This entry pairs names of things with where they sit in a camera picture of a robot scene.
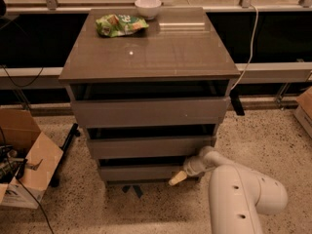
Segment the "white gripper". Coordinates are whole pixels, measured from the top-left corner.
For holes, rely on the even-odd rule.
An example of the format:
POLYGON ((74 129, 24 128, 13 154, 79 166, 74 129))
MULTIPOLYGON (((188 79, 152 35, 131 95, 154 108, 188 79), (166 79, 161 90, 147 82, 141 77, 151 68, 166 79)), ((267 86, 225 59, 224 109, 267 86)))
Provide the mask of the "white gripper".
POLYGON ((174 186, 187 179, 187 176, 197 176, 211 170, 215 165, 203 156, 192 156, 185 160, 184 171, 179 171, 169 180, 169 185, 174 186))

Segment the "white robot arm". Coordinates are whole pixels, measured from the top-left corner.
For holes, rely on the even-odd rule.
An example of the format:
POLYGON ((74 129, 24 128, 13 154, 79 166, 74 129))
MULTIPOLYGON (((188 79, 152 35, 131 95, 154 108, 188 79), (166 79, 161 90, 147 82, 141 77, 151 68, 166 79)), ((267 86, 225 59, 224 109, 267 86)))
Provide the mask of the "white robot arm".
POLYGON ((278 214, 288 204, 280 181, 226 158, 211 146, 187 158, 169 185, 205 172, 211 172, 212 234, 263 234, 259 215, 278 214))

